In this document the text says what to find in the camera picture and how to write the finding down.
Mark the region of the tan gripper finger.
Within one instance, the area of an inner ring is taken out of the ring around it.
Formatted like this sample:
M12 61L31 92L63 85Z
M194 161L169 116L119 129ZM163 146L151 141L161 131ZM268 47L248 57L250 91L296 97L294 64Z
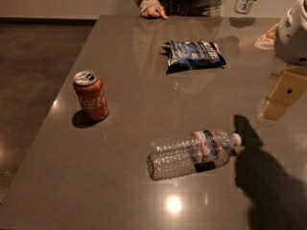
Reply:
M260 108L260 116L277 121L307 92L307 69L291 66L284 69Z

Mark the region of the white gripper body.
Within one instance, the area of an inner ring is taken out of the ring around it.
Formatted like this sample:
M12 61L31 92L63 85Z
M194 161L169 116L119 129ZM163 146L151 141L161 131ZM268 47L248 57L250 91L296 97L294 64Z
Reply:
M306 0L295 0L281 17L274 42L275 55L293 65L307 65Z

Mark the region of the person's right hand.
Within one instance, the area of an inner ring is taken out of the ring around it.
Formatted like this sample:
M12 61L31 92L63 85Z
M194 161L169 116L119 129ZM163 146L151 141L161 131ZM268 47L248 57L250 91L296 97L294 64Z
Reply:
M152 18L162 18L167 19L168 16L164 8L160 4L154 4L149 6L144 11L141 12L141 16L144 18L152 19Z

